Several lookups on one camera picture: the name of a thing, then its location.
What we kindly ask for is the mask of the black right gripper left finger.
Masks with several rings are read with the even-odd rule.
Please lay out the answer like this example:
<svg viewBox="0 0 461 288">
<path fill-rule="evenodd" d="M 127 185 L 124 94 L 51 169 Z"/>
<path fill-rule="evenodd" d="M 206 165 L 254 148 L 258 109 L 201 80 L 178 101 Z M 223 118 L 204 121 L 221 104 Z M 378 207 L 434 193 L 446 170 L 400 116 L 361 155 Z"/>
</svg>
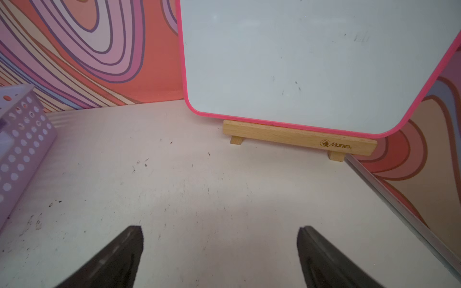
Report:
<svg viewBox="0 0 461 288">
<path fill-rule="evenodd" d="M 129 226 L 59 288 L 132 288 L 144 250 L 140 226 Z"/>
</svg>

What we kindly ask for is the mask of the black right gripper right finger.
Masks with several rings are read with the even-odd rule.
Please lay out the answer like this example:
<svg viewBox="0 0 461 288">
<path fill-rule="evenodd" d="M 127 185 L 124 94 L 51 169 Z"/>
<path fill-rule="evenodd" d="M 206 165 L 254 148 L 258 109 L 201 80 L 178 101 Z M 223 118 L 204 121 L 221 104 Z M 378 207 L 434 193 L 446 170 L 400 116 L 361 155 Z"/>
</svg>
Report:
<svg viewBox="0 0 461 288">
<path fill-rule="evenodd" d="M 297 249 L 309 288 L 381 288 L 312 226 L 299 228 Z"/>
</svg>

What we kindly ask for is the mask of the purple plastic basket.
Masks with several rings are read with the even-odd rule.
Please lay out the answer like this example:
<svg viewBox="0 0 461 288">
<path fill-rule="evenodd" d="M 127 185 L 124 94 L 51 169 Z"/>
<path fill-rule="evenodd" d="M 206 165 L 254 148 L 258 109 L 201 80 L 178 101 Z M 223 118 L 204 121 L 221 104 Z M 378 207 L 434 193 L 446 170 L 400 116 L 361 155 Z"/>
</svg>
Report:
<svg viewBox="0 0 461 288">
<path fill-rule="evenodd" d="M 32 85 L 1 88 L 1 226 L 56 137 Z"/>
</svg>

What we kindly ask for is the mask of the wooden whiteboard stand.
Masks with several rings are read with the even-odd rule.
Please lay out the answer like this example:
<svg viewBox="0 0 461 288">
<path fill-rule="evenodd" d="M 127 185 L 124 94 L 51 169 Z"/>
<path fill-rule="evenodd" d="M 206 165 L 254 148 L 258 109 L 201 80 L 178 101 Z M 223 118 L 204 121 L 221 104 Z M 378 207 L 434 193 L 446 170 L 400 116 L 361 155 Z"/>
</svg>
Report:
<svg viewBox="0 0 461 288">
<path fill-rule="evenodd" d="M 254 139 L 326 150 L 329 159 L 335 162 L 343 162 L 349 154 L 370 156 L 378 146 L 373 139 L 232 120 L 223 121 L 223 134 L 230 136 L 230 143 L 234 145 L 241 145 L 245 139 Z"/>
</svg>

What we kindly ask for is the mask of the pink framed whiteboard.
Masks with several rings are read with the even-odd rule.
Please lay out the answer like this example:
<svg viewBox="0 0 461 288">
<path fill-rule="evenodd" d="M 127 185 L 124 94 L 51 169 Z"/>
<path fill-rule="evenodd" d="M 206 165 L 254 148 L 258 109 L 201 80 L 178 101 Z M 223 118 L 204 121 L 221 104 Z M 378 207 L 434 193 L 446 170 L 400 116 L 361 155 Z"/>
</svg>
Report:
<svg viewBox="0 0 461 288">
<path fill-rule="evenodd" d="M 459 1 L 178 1 L 176 17 L 195 114 L 371 139 L 461 43 Z"/>
</svg>

